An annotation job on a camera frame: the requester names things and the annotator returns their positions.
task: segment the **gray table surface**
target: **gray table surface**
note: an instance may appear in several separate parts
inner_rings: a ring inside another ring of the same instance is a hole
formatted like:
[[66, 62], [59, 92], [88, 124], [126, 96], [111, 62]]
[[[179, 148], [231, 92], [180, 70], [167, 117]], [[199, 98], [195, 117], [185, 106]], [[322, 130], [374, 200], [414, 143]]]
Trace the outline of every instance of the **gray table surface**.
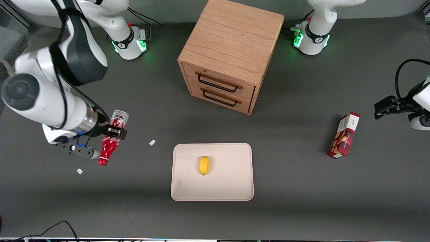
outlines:
[[[339, 20], [317, 56], [281, 36], [252, 116], [189, 95], [176, 59], [193, 25], [154, 26], [149, 51], [132, 61], [95, 28], [109, 70], [81, 90], [108, 113], [127, 111], [128, 137], [103, 167], [55, 150], [40, 124], [6, 108], [0, 235], [68, 220], [81, 237], [428, 241], [430, 133], [410, 128], [406, 114], [373, 118], [373, 104], [395, 93], [397, 66], [430, 56], [424, 24], [422, 14]], [[405, 66], [401, 92], [429, 73]], [[350, 155], [334, 160], [326, 153], [350, 111], [361, 114]], [[175, 145], [235, 142], [252, 146], [251, 201], [172, 200]], [[71, 233], [62, 226], [46, 235]]]

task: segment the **black metal handle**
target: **black metal handle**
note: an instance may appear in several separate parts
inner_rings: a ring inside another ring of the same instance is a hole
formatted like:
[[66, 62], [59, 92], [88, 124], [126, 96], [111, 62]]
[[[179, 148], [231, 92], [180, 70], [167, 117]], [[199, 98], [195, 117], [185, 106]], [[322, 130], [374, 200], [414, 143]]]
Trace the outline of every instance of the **black metal handle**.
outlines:
[[219, 88], [219, 89], [221, 89], [221, 90], [223, 90], [223, 91], [227, 91], [227, 92], [230, 92], [230, 93], [234, 93], [234, 92], [236, 92], [236, 91], [237, 91], [238, 86], [236, 86], [236, 87], [232, 90], [232, 89], [228, 89], [228, 88], [225, 88], [225, 87], [218, 86], [218, 85], [216, 85], [216, 84], [213, 84], [213, 83], [210, 83], [210, 82], [207, 82], [207, 81], [203, 81], [202, 79], [200, 79], [200, 77], [202, 77], [202, 75], [201, 75], [201, 74], [199, 74], [199, 76], [197, 77], [197, 79], [199, 80], [199, 82], [200, 82], [200, 83], [203, 83], [203, 84], [209, 85], [209, 86], [211, 86], [211, 87], [216, 87], [216, 88]]
[[234, 107], [234, 106], [236, 106], [236, 104], [237, 104], [237, 101], [235, 101], [235, 102], [234, 102], [234, 104], [231, 104], [231, 103], [228, 103], [228, 102], [224, 102], [224, 101], [218, 100], [218, 99], [213, 98], [213, 97], [211, 97], [211, 96], [205, 95], [205, 93], [206, 93], [206, 90], [203, 90], [203, 97], [205, 97], [205, 98], [207, 98], [207, 99], [211, 99], [211, 100], [216, 101], [216, 102], [219, 102], [219, 103], [222, 103], [222, 104], [224, 104], [224, 105], [227, 105], [227, 106], [230, 106], [230, 107]]

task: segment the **wooden drawer cabinet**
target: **wooden drawer cabinet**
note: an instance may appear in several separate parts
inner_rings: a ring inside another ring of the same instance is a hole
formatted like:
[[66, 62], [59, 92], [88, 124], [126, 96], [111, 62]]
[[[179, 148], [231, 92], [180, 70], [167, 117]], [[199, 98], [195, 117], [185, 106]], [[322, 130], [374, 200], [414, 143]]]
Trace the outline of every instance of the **wooden drawer cabinet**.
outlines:
[[178, 57], [192, 96], [252, 114], [284, 16], [209, 0]]

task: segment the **drawer handle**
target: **drawer handle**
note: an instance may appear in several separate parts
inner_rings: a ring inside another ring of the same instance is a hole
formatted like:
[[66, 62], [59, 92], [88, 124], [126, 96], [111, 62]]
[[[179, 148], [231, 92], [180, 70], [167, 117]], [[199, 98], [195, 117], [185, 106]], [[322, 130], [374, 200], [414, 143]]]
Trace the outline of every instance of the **drawer handle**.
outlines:
[[236, 85], [236, 87], [235, 87], [234, 89], [228, 89], [228, 88], [225, 88], [225, 87], [221, 87], [221, 86], [218, 86], [218, 85], [216, 85], [216, 84], [213, 84], [213, 83], [210, 83], [210, 82], [207, 82], [207, 81], [203, 81], [202, 79], [200, 79], [200, 77], [202, 77], [202, 76], [203, 76], [204, 78], [211, 79], [211, 80], [213, 80], [213, 81], [218, 81], [218, 82], [220, 82], [220, 80], [215, 79], [215, 78], [211, 78], [211, 77], [206, 76], [206, 75], [202, 75], [202, 74], [200, 74], [200, 73], [198, 73], [198, 72], [196, 72], [196, 74], [198, 74], [198, 75], [199, 75], [199, 76], [197, 77], [197, 79], [199, 80], [199, 82], [200, 82], [200, 83], [203, 83], [203, 84], [206, 84], [206, 85], [208, 85], [208, 86], [216, 87], [216, 88], [218, 88], [218, 89], [221, 89], [221, 90], [223, 90], [223, 91], [227, 91], [227, 92], [230, 92], [230, 93], [234, 93], [234, 92], [236, 92], [238, 88], [240, 88], [240, 89], [241, 89], [241, 87], [239, 87], [239, 86], [237, 86], [237, 85]]
[[213, 97], [211, 97], [211, 96], [205, 95], [205, 93], [210, 93], [210, 92], [208, 92], [208, 91], [206, 91], [206, 90], [204, 90], [204, 89], [202, 89], [202, 91], [203, 91], [203, 97], [205, 97], [205, 98], [207, 98], [207, 99], [210, 99], [210, 100], [213, 100], [213, 101], [216, 101], [216, 102], [219, 102], [219, 103], [222, 103], [222, 104], [227, 105], [227, 106], [230, 106], [230, 107], [234, 107], [234, 106], [236, 106], [236, 104], [239, 102], [239, 101], [237, 101], [237, 100], [234, 100], [234, 104], [231, 104], [231, 103], [228, 103], [228, 102], [224, 102], [224, 101], [218, 100], [218, 99], [216, 99], [216, 98], [213, 98]]

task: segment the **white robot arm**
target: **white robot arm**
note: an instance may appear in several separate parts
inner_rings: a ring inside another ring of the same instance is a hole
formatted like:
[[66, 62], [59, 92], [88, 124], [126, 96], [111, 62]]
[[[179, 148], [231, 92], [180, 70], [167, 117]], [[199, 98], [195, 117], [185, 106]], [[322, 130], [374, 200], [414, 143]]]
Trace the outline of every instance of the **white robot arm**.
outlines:
[[398, 87], [400, 69], [408, 62], [421, 62], [430, 65], [430, 62], [421, 59], [409, 59], [404, 61], [396, 73], [395, 96], [388, 96], [375, 104], [375, 119], [380, 119], [388, 114], [411, 112], [408, 115], [412, 128], [417, 130], [430, 130], [430, 75], [426, 80], [413, 87], [407, 96], [401, 97]]
[[57, 40], [49, 47], [19, 56], [15, 75], [7, 78], [0, 89], [1, 97], [16, 113], [41, 123], [50, 144], [61, 143], [70, 155], [97, 158], [98, 150], [79, 143], [80, 136], [104, 133], [123, 139], [126, 132], [112, 128], [104, 111], [70, 90], [102, 79], [108, 63], [75, 1], [52, 2], [57, 4], [70, 36], [61, 43]]
[[[31, 14], [57, 16], [57, 11], [50, 0], [12, 0], [12, 2]], [[107, 32], [116, 52], [123, 59], [136, 59], [147, 50], [145, 30], [129, 26], [124, 18], [118, 15], [127, 10], [129, 0], [76, 0], [75, 4], [87, 19], [94, 21]]]
[[330, 30], [338, 19], [338, 13], [334, 8], [355, 6], [366, 0], [307, 0], [313, 7], [311, 20], [292, 27], [295, 31], [294, 47], [307, 55], [316, 55], [327, 46], [330, 38]]

